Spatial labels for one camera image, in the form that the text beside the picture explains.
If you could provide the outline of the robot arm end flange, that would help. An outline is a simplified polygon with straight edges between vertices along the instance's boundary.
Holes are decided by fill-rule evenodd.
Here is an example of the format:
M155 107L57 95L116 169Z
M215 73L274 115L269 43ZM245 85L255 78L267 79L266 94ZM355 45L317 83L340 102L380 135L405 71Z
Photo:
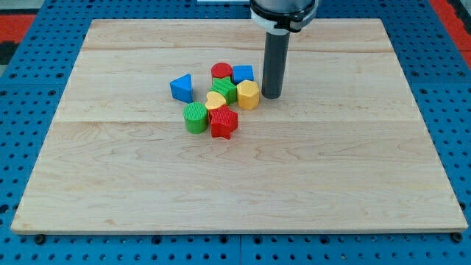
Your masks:
M298 33L316 17L322 0L250 0L251 19L267 33Z

